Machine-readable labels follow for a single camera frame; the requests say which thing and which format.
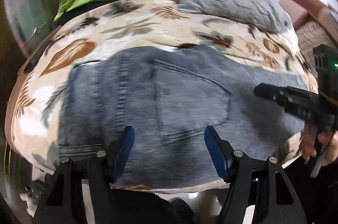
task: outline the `bed sheet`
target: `bed sheet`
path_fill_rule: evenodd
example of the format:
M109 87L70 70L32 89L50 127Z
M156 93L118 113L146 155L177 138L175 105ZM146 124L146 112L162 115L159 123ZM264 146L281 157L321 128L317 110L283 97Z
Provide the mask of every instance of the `bed sheet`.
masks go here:
M53 173L59 162L60 93L74 64L106 60L131 47L155 46L173 51L194 44L212 46L241 64L300 74L308 90L317 91L293 29L269 34L225 18L181 13L174 0L117 1L69 21L52 37L33 71L26 75L20 71L6 113L8 141L30 163ZM292 145L298 145L298 139L294 136ZM183 189L150 189L146 185L131 188L177 193L220 186L224 186L222 180Z

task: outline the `human hand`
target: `human hand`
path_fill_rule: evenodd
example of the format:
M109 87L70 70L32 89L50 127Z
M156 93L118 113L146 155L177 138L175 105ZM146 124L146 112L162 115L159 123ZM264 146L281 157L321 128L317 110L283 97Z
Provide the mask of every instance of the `human hand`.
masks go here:
M318 140L322 144L329 144L327 155L323 160L322 166L327 166L334 161L336 161L338 157L338 131L335 131L332 136L332 132L321 132L318 134ZM303 140L302 140L302 156L305 160L308 160L310 157L316 156L315 138L310 134L310 126L305 124L303 130Z

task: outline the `metal screw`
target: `metal screw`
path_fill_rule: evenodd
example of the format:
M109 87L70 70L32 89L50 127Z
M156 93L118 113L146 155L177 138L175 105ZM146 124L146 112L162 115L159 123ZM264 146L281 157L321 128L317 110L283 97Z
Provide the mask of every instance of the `metal screw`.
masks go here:
M237 157L242 157L243 156L243 152L240 151L240 150L235 150L234 151L234 155L237 156Z
M97 153L96 153L96 156L97 157L104 157L106 155L106 152L105 151L98 151Z
M273 163L273 164L276 164L276 163L278 162L277 158L276 158L276 157L273 157L273 156L271 156L271 157L269 158L269 161L270 161L271 163Z
M62 163L67 163L69 161L69 157L68 156L64 156L61 158L61 162Z

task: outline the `floral bedspread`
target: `floral bedspread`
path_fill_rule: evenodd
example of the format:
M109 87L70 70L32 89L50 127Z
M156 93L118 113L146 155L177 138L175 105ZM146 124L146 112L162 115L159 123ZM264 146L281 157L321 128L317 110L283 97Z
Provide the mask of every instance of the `floral bedspread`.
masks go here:
M15 149L33 165L53 173L59 161L62 94L75 63L105 60L136 46L174 51L194 44L208 44L245 65L301 74L308 90L317 91L293 29L269 34L226 18L185 14L176 10L174 0L118 1L74 18L53 37L16 99L10 126ZM183 191L215 184L201 186Z

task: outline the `jeans back pocket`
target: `jeans back pocket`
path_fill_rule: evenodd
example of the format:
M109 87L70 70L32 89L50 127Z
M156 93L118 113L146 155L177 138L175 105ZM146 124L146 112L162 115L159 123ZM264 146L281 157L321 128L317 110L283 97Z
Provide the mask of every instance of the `jeans back pocket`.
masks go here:
M160 60L153 64L162 140L202 134L207 126L227 121L232 93L221 84Z

